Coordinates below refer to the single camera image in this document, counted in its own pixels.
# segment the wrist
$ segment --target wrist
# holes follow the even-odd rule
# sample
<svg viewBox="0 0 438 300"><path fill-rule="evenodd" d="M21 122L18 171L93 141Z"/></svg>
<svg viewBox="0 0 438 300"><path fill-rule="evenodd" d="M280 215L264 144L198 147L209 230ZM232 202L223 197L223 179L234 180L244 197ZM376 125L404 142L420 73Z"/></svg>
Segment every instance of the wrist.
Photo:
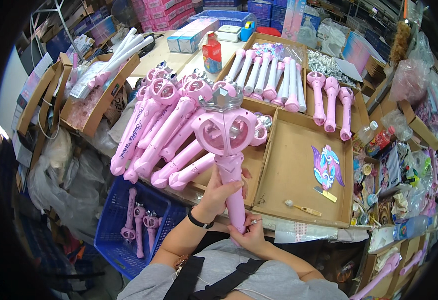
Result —
<svg viewBox="0 0 438 300"><path fill-rule="evenodd" d="M210 224L216 218L215 214L209 213L203 206L201 206L201 204L193 207L191 214L194 219L204 224Z"/></svg>

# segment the black apron strap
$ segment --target black apron strap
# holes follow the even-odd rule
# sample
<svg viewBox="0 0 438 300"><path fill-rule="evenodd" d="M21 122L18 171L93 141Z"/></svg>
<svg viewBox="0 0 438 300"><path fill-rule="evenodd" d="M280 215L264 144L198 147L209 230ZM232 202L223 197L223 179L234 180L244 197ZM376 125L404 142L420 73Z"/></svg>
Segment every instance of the black apron strap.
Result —
<svg viewBox="0 0 438 300"><path fill-rule="evenodd" d="M204 257L190 256L164 296L164 300L187 300L194 292L203 263Z"/></svg>
<svg viewBox="0 0 438 300"><path fill-rule="evenodd" d="M191 300L219 300L227 296L235 287L254 274L259 267L266 261L254 260L252 258L247 262L240 263L236 270L213 285L207 285L206 289L193 293Z"/></svg>

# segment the blue plastic crate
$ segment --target blue plastic crate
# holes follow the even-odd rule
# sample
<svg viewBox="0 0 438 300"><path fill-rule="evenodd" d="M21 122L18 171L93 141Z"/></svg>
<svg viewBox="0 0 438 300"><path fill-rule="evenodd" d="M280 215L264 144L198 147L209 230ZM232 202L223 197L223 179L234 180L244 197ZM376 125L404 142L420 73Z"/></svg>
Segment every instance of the blue plastic crate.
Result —
<svg viewBox="0 0 438 300"><path fill-rule="evenodd" d="M282 28L284 28L284 21L271 20L271 27L276 28L280 33L282 33Z"/></svg>
<svg viewBox="0 0 438 300"><path fill-rule="evenodd" d="M143 203L146 210L153 210L159 217L163 217L152 252L149 251L147 228L142 227L144 258L141 259L136 256L136 240L128 245L121 235L121 228L126 223L127 203L131 187L135 187L138 191L136 201ZM169 200L167 196L158 190L140 183L132 184L119 176L114 181L102 210L94 246L116 270L132 280L150 263L166 235L185 216L186 207L174 200Z"/></svg>
<svg viewBox="0 0 438 300"><path fill-rule="evenodd" d="M287 7L287 0L274 0L275 5Z"/></svg>
<svg viewBox="0 0 438 300"><path fill-rule="evenodd" d="M256 22L257 27L270 27L270 25L271 25L271 20L257 18L257 22Z"/></svg>
<svg viewBox="0 0 438 300"><path fill-rule="evenodd" d="M272 18L271 18L271 20L284 21L284 19L286 17L286 9L287 9L287 7L284 7L284 6L272 5Z"/></svg>
<svg viewBox="0 0 438 300"><path fill-rule="evenodd" d="M300 25L304 24L304 22L306 21L306 17L311 17L312 25L314 26L316 31L319 30L319 25L321 24L321 17L316 17L311 14L305 13L302 17L302 22L300 23Z"/></svg>
<svg viewBox="0 0 438 300"><path fill-rule="evenodd" d="M256 18L271 19L272 4L258 1L247 1L247 11L253 13Z"/></svg>
<svg viewBox="0 0 438 300"><path fill-rule="evenodd" d="M204 7L237 7L241 0L203 0Z"/></svg>
<svg viewBox="0 0 438 300"><path fill-rule="evenodd" d="M200 18L218 18L219 26L246 26L247 21L255 22L254 14L245 11L230 11L230 10L205 10L187 19L189 22Z"/></svg>

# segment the toy box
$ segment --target toy box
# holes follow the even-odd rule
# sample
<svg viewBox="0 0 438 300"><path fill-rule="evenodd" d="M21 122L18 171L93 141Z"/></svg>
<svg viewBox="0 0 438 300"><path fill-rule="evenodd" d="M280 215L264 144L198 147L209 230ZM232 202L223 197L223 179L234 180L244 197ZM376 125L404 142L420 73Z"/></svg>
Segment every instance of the toy box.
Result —
<svg viewBox="0 0 438 300"><path fill-rule="evenodd" d="M195 20L167 38L169 51L194 53L201 39L208 31L219 29L219 19L205 18Z"/></svg>

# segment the stack of boxes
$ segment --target stack of boxes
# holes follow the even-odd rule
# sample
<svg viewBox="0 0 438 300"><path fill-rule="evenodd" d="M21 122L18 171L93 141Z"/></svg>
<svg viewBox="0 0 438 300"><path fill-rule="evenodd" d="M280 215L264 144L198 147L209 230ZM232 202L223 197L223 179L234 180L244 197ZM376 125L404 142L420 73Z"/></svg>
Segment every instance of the stack of boxes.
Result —
<svg viewBox="0 0 438 300"><path fill-rule="evenodd" d="M144 32L177 29L196 14L192 0L144 0L132 5Z"/></svg>

